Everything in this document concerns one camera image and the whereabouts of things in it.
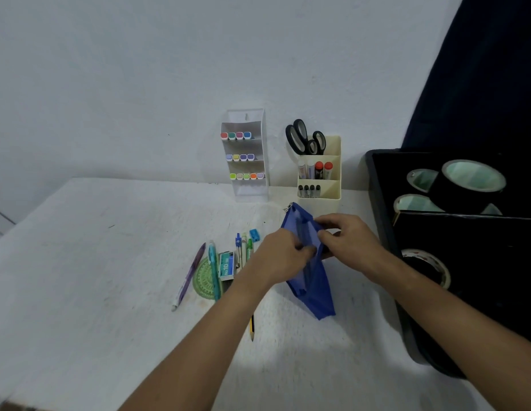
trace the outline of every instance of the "left hand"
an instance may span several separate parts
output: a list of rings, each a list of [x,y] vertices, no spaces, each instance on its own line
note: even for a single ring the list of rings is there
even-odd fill
[[[244,269],[250,275],[260,275],[263,282],[272,287],[296,276],[315,252],[316,247],[302,248],[296,235],[281,228],[265,237]]]

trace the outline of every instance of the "scissors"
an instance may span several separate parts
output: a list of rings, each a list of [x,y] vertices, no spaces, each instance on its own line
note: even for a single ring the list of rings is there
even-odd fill
[[[309,139],[305,124],[301,119],[294,121],[294,124],[287,125],[286,139],[296,154],[300,156],[322,156],[326,148],[326,139],[321,131],[315,131],[313,138]]]

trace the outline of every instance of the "black tape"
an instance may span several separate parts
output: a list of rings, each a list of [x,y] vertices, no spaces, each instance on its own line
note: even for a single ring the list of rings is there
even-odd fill
[[[428,193],[431,201],[445,212],[468,215],[480,214],[503,190],[502,187],[500,190],[495,191],[479,191],[456,185],[447,178],[446,168],[450,163],[452,162],[447,162],[442,166],[442,170]]]

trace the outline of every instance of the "pen holder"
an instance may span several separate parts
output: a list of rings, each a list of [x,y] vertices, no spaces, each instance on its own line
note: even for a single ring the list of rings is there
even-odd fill
[[[332,163],[330,180],[300,179],[298,186],[321,187],[320,197],[299,197],[296,187],[295,202],[313,216],[338,212],[342,198],[342,138],[339,135],[325,135],[326,148],[322,156],[302,156],[308,167],[312,168],[317,162]]]
[[[267,202],[264,109],[228,110],[221,139],[236,202]]]

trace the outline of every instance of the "green protractor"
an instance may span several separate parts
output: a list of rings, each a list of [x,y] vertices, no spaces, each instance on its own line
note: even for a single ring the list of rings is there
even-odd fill
[[[214,288],[212,286],[212,269],[208,259],[203,259],[197,271],[193,274],[193,288],[204,299],[214,300]]]

